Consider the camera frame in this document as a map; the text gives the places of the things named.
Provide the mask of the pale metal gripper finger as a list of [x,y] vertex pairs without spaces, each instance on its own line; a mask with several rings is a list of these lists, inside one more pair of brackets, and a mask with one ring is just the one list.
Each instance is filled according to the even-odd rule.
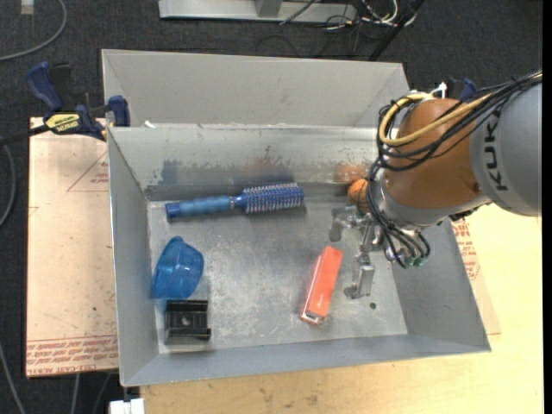
[[348,208],[335,208],[331,211],[332,222],[329,228],[329,240],[338,242],[342,239],[342,232],[348,227]]
[[354,268],[352,284],[343,292],[349,299],[364,298],[371,294],[375,268],[371,264],[359,265]]

